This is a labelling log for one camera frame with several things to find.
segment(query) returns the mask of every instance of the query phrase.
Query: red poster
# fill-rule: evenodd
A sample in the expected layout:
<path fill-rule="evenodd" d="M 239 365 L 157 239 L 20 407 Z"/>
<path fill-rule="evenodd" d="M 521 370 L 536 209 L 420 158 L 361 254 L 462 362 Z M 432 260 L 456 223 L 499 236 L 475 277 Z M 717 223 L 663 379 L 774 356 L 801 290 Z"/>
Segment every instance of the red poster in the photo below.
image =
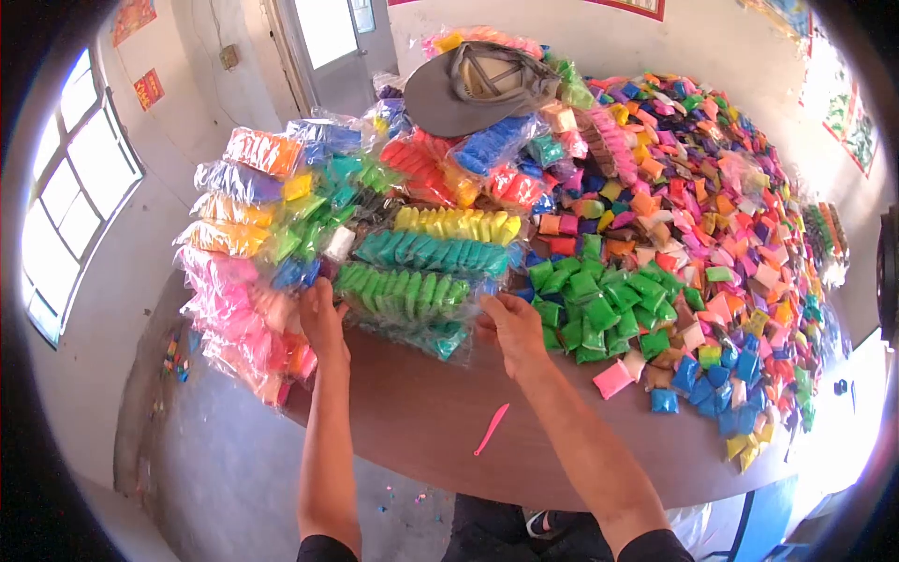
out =
<path fill-rule="evenodd" d="M 140 107 L 144 111 L 150 109 L 154 103 L 165 95 L 163 85 L 159 82 L 159 76 L 156 75 L 156 69 L 152 68 L 134 83 L 134 91 L 138 95 Z"/>
<path fill-rule="evenodd" d="M 593 4 L 602 4 L 632 13 L 639 13 L 647 18 L 661 21 L 665 17 L 665 0 L 586 0 Z"/>
<path fill-rule="evenodd" d="M 112 20 L 112 46 L 118 47 L 135 31 L 156 19 L 153 0 L 121 0 Z"/>

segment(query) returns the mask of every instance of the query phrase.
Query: door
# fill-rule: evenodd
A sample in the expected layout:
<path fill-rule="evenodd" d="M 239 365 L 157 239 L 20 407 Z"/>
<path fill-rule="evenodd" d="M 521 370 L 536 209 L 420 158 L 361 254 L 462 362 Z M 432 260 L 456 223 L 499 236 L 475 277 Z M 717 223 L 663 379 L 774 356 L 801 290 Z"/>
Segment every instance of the door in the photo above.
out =
<path fill-rule="evenodd" d="M 396 67 L 387 0 L 278 0 L 278 5 L 310 105 L 362 115 L 375 102 L 371 76 L 391 61 Z"/>
<path fill-rule="evenodd" d="M 387 0 L 350 0 L 353 20 L 359 37 L 359 47 L 365 55 L 369 76 L 377 72 L 398 74 L 396 49 L 390 20 L 387 18 Z"/>

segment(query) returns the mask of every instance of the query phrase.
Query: wooden table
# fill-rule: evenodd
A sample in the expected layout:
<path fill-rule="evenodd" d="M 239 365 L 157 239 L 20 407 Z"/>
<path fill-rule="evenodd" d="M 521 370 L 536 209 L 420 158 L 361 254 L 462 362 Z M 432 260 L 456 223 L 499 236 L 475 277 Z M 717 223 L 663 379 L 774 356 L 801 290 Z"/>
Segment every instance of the wooden table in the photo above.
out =
<path fill-rule="evenodd" d="M 404 345 L 349 329 L 352 352 L 350 416 L 354 452 L 404 476 L 469 495 L 531 508 L 585 511 L 537 417 L 503 369 L 498 349 L 475 344 L 467 368 L 442 363 Z M 643 466 L 665 508 L 743 494 L 791 476 L 783 462 L 789 436 L 775 443 L 744 475 L 724 462 L 717 423 L 681 401 L 677 415 L 651 414 L 643 385 L 603 400 L 592 377 L 608 364 L 556 365 L 583 399 L 611 424 Z M 496 408 L 509 411 L 479 457 L 472 455 Z M 287 415 L 306 425 L 311 395 L 293 385 Z"/>

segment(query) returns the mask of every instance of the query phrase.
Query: window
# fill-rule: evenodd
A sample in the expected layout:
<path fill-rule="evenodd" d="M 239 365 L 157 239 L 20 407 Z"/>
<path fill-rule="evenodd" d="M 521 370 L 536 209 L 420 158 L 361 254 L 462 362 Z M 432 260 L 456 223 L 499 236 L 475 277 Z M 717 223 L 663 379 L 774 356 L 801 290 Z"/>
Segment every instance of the window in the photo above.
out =
<path fill-rule="evenodd" d="M 95 69 L 85 49 L 43 129 L 22 232 L 25 308 L 54 346 L 102 232 L 143 177 Z"/>
<path fill-rule="evenodd" d="M 359 48 L 347 0 L 294 0 L 312 69 Z"/>
<path fill-rule="evenodd" d="M 356 31 L 359 33 L 375 31 L 375 14 L 371 11 L 371 0 L 350 0 L 350 4 Z"/>

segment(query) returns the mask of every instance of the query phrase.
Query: wall switch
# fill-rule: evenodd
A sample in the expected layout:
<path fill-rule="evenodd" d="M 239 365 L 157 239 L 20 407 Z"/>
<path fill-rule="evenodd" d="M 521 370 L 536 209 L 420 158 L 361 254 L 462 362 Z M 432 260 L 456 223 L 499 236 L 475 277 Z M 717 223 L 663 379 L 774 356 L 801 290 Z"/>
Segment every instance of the wall switch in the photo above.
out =
<path fill-rule="evenodd" d="M 223 48 L 220 53 L 218 53 L 218 59 L 222 61 L 222 67 L 225 70 L 230 70 L 237 66 L 237 45 L 231 44 L 227 47 Z"/>

